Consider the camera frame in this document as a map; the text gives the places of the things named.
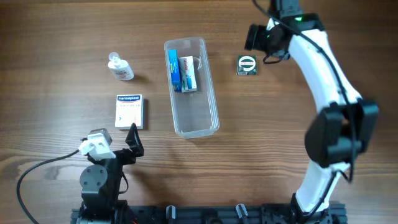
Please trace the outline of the blue Vicks lozenge box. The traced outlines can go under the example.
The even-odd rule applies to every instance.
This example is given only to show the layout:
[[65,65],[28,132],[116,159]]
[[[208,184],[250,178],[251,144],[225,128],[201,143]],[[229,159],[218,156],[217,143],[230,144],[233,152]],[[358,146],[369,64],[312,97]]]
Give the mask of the blue Vicks lozenge box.
[[182,91],[182,82],[180,69],[178,64],[178,56],[177,51],[175,49],[171,49],[168,51],[169,53],[169,66],[170,66],[170,77],[174,91],[181,92]]

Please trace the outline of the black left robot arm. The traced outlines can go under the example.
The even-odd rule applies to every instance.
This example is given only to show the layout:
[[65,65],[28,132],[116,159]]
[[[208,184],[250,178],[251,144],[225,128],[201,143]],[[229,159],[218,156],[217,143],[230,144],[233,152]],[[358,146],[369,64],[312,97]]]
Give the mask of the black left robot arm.
[[144,148],[133,123],[127,134],[127,148],[112,151],[111,136],[107,129],[90,131],[82,140],[78,150],[93,164],[80,176],[82,187],[81,207],[74,210],[71,222],[82,223],[138,223],[134,212],[126,200],[119,195],[126,193],[120,189],[121,181],[126,180],[123,172],[125,165],[136,163],[144,155]]

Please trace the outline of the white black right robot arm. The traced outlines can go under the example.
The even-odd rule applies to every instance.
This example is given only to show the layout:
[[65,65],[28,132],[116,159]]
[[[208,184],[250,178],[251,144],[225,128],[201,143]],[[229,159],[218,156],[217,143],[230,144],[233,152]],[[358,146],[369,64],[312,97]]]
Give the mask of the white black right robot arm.
[[340,178],[352,183],[357,157],[369,145],[379,108],[347,80],[319,16],[298,1],[271,1],[262,49],[279,60],[292,58],[312,92],[317,115],[305,133],[310,159],[301,186],[285,210],[290,223],[342,223],[343,206],[330,205]]

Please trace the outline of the green Zam-Buk ointment box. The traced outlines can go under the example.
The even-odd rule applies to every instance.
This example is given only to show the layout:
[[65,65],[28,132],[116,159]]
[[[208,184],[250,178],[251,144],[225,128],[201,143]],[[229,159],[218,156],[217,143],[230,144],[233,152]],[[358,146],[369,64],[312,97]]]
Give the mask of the green Zam-Buk ointment box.
[[239,55],[237,59],[237,75],[256,75],[257,60],[255,55]]

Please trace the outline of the white blue medicine box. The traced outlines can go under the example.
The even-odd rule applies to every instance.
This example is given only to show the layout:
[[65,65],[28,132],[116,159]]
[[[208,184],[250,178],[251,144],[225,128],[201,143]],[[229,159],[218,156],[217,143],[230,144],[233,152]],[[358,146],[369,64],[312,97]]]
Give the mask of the white blue medicine box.
[[195,78],[195,67],[193,57],[180,57],[178,59],[181,73],[182,92],[191,92],[197,90]]

